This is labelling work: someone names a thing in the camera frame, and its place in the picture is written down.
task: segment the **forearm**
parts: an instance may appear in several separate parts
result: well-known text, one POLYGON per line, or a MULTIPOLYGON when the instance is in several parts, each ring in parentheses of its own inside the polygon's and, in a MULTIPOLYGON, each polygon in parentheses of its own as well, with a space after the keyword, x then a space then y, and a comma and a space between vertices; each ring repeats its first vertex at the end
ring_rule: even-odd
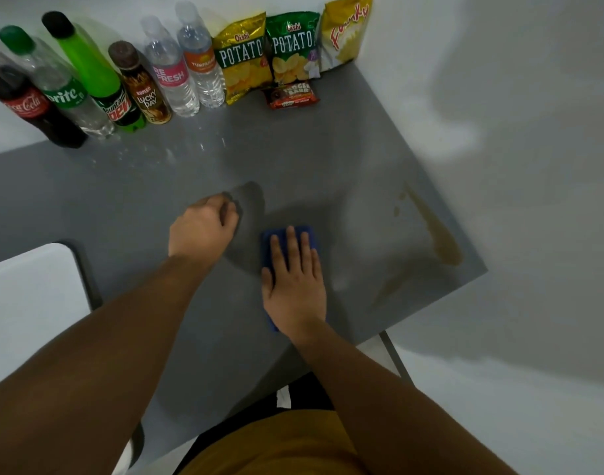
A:
POLYGON ((206 273, 207 267, 168 259, 140 287, 80 320, 1 382, 0 469, 110 472, 206 273), (44 466, 36 465, 40 460, 44 466), (21 461, 32 466, 10 465, 21 461))
POLYGON ((373 475, 513 474, 431 399, 323 322, 294 341, 373 475))

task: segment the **gray table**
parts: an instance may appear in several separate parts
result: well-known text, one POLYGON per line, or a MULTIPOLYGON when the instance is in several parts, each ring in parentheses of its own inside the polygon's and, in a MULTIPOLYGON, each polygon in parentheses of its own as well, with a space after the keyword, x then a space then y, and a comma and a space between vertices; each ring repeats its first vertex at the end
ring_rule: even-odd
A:
POLYGON ((45 142, 0 154, 0 261, 66 239, 104 300, 163 260, 189 203, 227 191, 240 206, 236 238, 191 303, 143 418, 140 465, 306 371, 261 307, 262 229, 314 227, 329 322, 353 342, 486 271, 356 67, 315 88, 314 107, 270 111, 255 92, 77 151, 45 142))

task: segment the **coca-cola bottle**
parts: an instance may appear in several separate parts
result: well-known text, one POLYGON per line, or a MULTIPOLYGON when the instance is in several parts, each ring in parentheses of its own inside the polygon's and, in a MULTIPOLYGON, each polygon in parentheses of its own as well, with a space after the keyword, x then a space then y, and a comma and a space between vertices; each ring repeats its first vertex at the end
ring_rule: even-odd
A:
POLYGON ((61 147, 80 148, 87 135, 63 115, 9 59, 0 54, 0 101, 61 147))

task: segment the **right hand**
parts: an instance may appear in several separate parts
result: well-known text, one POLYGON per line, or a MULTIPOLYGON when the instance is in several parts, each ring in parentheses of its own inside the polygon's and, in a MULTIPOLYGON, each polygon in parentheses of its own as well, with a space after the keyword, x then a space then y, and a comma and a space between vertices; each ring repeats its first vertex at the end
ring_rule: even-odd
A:
POLYGON ((326 320, 326 289, 317 250, 311 250, 308 233, 302 233, 298 247, 295 230, 287 228, 289 270, 284 262, 280 242, 272 236, 271 254, 275 284, 271 271, 262 270, 263 304, 278 329, 296 344, 308 335, 318 321, 326 320))
POLYGON ((232 241, 237 224, 236 206, 225 195, 203 198, 170 227, 168 256, 185 258, 209 270, 232 241))

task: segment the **blue sponge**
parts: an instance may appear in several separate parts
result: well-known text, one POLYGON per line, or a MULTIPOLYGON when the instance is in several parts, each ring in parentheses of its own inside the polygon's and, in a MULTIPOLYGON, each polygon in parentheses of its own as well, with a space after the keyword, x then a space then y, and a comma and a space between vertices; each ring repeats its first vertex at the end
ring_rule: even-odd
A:
MULTIPOLYGON (((315 242, 315 236, 313 233, 313 229, 308 225, 300 225, 295 227, 296 230, 296 238, 298 239, 298 245, 301 246, 300 236, 302 233, 308 233, 308 241, 311 248, 317 249, 317 244, 315 242)), ((260 262, 263 267, 271 270, 271 274, 275 280, 275 272, 274 272, 274 264, 271 261, 271 237, 273 235, 278 235, 278 239, 280 240, 280 250, 282 250, 282 255, 284 255, 284 261, 287 264, 287 268, 289 268, 289 258, 287 257, 287 229, 275 229, 275 230, 265 230, 260 234, 260 262)), ((274 325, 273 321, 267 315, 267 319, 269 320, 269 324, 274 332, 278 332, 278 328, 274 325)))

